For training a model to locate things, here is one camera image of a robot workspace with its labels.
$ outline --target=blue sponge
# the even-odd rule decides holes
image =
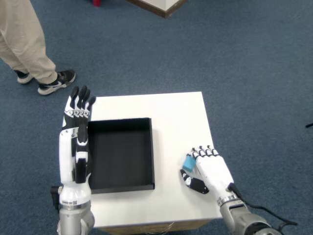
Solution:
[[[192,172],[195,165],[196,165],[196,160],[190,154],[187,154],[186,160],[182,168],[186,171]]]

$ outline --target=sneaker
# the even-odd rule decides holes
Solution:
[[[18,75],[18,83],[20,84],[29,83],[34,78],[30,73],[23,73],[18,70],[14,70],[14,72]]]
[[[58,77],[54,82],[50,84],[39,83],[38,92],[39,94],[47,95],[60,88],[65,88],[75,80],[75,77],[76,73],[74,70],[58,72]]]

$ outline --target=black tray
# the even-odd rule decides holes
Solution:
[[[90,121],[91,192],[155,188],[150,118]]]

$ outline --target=white table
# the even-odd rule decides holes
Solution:
[[[212,143],[201,92],[98,97],[91,120],[151,118],[155,190],[93,194],[95,227],[221,218],[213,196],[186,187],[179,170],[192,147]]]

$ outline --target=person's leg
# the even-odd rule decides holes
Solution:
[[[13,54],[10,48],[7,46],[2,34],[0,33],[0,58],[8,64],[18,75],[18,82],[26,84],[30,82],[33,76],[27,71],[25,66],[18,60]]]
[[[45,54],[44,33],[29,0],[0,0],[0,33],[12,53],[39,82],[40,94],[65,88],[74,81],[74,71],[58,74]]]

